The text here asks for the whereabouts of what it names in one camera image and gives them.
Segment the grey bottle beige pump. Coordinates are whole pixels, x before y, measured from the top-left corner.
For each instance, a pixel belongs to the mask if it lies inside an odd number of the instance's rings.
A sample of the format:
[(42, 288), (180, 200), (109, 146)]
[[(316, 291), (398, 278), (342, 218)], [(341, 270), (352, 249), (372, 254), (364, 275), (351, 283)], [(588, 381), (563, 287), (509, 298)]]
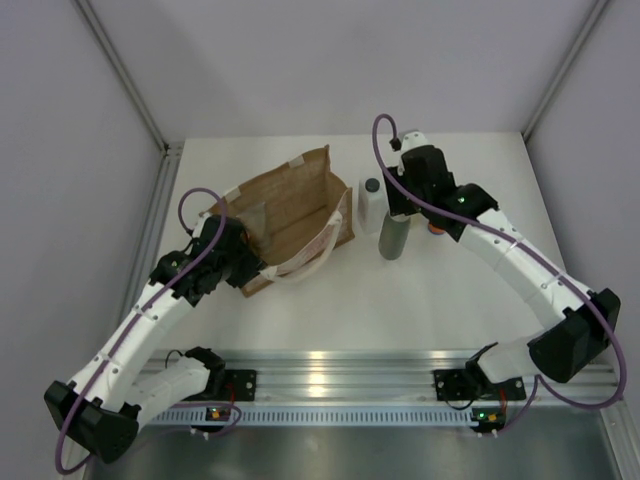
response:
[(404, 214), (384, 216), (378, 240), (380, 255), (388, 261), (397, 260), (403, 253), (411, 226), (411, 218)]

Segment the green dish soap red cap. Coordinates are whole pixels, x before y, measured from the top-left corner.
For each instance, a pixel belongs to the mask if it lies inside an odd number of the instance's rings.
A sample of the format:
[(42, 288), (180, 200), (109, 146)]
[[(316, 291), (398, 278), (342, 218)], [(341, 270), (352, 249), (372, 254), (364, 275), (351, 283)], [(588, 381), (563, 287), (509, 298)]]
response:
[(250, 247), (250, 246), (251, 246), (250, 235), (249, 235), (249, 232), (248, 232), (246, 229), (244, 229), (244, 230), (243, 230), (243, 233), (242, 233), (242, 240), (243, 240), (244, 244), (245, 244), (247, 247)]

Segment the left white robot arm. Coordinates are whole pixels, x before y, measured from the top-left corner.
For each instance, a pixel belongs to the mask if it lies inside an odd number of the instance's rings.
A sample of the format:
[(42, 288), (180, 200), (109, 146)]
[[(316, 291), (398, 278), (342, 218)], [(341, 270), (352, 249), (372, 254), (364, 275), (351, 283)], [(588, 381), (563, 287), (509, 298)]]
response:
[(138, 378), (161, 340), (221, 283), (241, 288), (261, 267), (238, 219), (206, 214), (183, 250), (164, 255), (139, 299), (106, 344), (69, 381), (54, 381), (44, 401), (61, 438), (105, 464), (122, 457), (152, 419), (187, 399), (227, 394), (224, 360), (193, 347), (173, 365)]

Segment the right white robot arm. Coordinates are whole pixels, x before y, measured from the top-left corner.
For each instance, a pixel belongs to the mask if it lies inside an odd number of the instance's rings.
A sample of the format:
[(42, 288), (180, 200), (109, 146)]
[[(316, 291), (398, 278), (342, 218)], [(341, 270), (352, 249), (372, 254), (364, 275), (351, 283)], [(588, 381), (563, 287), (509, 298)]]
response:
[(467, 363), (467, 389), (488, 397), (502, 382), (541, 374), (569, 382), (606, 350), (621, 307), (610, 289), (596, 292), (561, 271), (509, 222), (479, 185), (458, 185), (441, 149), (411, 131), (390, 142), (400, 155), (386, 186), (394, 215), (421, 214), (429, 225), (482, 259), (531, 309), (539, 332), (492, 343)]

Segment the right aluminium frame post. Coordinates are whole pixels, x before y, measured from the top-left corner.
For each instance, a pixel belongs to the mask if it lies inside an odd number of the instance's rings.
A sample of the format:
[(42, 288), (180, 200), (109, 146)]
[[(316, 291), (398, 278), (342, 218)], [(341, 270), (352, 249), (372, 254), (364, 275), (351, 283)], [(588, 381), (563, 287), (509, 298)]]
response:
[(570, 42), (564, 49), (542, 94), (536, 101), (535, 107), (521, 130), (521, 136), (525, 144), (529, 143), (540, 123), (545, 118), (545, 115), (569, 79), (581, 55), (586, 51), (589, 41), (613, 4), (614, 2), (611, 0), (597, 0), (589, 3), (589, 8), (584, 18), (580, 21), (578, 28), (570, 37)]

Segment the orange blue pump bottle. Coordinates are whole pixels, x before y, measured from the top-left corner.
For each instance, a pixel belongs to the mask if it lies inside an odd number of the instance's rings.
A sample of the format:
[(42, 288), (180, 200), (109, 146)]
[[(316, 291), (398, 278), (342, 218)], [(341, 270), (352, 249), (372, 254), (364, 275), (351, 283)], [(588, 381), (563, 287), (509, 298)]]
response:
[(427, 228), (428, 228), (429, 232), (432, 233), (433, 235), (444, 235), (446, 233), (445, 230), (434, 226), (432, 223), (429, 223), (427, 225)]

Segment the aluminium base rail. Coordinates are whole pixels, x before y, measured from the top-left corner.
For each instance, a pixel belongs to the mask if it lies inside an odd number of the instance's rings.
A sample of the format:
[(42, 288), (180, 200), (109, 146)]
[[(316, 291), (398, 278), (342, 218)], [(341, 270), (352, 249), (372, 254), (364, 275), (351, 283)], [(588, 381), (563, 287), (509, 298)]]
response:
[(230, 369), (257, 374), (255, 402), (436, 404), (433, 372), (461, 368), (471, 350), (219, 350)]

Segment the black mounting plate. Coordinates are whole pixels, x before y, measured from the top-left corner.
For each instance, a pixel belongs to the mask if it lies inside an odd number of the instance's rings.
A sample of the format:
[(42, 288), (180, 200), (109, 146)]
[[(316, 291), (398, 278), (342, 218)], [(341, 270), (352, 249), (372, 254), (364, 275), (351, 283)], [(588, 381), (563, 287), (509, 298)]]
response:
[(220, 396), (230, 403), (253, 402), (256, 398), (257, 372), (247, 369), (228, 369), (225, 372)]
[(492, 384), (466, 369), (437, 369), (433, 371), (434, 386), (438, 401), (521, 401), (527, 398), (524, 381), (510, 379)]

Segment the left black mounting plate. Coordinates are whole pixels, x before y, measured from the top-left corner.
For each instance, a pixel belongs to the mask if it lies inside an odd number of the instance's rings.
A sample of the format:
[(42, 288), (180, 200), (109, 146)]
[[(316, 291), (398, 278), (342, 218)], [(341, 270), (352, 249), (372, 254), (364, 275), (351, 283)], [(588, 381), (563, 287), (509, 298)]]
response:
[(225, 372), (220, 396), (230, 403), (253, 402), (256, 398), (257, 372), (247, 369), (228, 369)]

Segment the white bottle black cap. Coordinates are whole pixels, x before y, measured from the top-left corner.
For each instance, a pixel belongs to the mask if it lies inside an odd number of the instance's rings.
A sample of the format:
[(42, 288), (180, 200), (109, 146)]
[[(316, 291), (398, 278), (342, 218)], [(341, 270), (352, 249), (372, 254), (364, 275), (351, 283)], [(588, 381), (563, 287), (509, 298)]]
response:
[(360, 181), (357, 215), (361, 230), (373, 234), (380, 230), (387, 210), (386, 194), (380, 181), (369, 177)]

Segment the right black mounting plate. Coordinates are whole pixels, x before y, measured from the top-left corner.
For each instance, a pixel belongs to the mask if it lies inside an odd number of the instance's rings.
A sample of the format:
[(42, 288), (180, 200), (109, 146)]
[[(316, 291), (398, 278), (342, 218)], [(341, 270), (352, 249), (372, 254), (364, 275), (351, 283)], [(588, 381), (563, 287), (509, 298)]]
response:
[(437, 369), (433, 371), (434, 386), (438, 401), (521, 401), (527, 398), (524, 381), (510, 379), (492, 384), (466, 369)]

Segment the brown burlap canvas bag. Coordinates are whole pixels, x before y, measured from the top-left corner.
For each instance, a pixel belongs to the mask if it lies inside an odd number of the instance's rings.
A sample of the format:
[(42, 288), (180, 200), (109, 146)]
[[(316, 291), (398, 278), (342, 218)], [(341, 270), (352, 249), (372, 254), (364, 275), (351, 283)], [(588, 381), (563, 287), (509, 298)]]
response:
[(353, 240), (352, 196), (353, 189), (332, 171), (329, 146), (304, 152), (228, 190), (223, 195), (227, 214), (238, 221), (243, 210), (266, 203), (271, 242), (265, 250), (251, 243), (265, 267), (240, 289), (244, 297), (273, 283), (296, 283), (313, 275), (336, 248)]

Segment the translucent grey squeeze tube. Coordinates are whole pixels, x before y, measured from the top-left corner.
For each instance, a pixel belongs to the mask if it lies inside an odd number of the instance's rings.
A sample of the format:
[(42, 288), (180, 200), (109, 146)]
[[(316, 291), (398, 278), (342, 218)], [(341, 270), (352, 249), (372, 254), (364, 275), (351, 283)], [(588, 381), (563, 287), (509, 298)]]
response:
[(267, 226), (266, 203), (257, 203), (237, 215), (249, 233), (251, 243), (258, 250), (268, 249), (270, 234)]

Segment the left aluminium frame post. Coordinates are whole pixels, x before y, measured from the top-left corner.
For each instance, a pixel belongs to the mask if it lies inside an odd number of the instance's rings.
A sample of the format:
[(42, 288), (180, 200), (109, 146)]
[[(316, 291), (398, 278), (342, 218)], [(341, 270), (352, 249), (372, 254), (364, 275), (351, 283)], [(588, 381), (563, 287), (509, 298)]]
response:
[(157, 147), (161, 156), (164, 157), (169, 150), (169, 144), (161, 133), (161, 130), (153, 118), (153, 115), (137, 87), (133, 76), (129, 72), (129, 69), (110, 38), (110, 35), (94, 6), (87, 0), (71, 0), (71, 4), (109, 64), (116, 80), (123, 89), (125, 96), (142, 122), (153, 144)]

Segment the aluminium frame post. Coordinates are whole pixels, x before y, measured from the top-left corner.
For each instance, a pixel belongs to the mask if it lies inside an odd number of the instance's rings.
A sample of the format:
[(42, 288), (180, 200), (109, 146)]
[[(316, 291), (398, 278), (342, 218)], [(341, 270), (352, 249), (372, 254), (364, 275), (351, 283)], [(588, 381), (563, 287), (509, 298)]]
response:
[(71, 0), (71, 4), (109, 64), (116, 80), (123, 89), (125, 96), (142, 122), (153, 144), (157, 147), (161, 156), (164, 157), (169, 150), (169, 144), (161, 133), (161, 130), (153, 118), (153, 115), (137, 87), (133, 76), (129, 72), (129, 69), (110, 38), (110, 35), (94, 6), (87, 0)]
[(569, 79), (581, 55), (586, 51), (589, 41), (613, 4), (614, 2), (611, 0), (597, 0), (589, 3), (589, 8), (584, 18), (580, 21), (578, 28), (570, 37), (570, 42), (564, 49), (542, 94), (536, 101), (535, 107), (521, 130), (521, 136), (525, 144), (529, 143), (540, 123), (545, 118), (545, 115)]

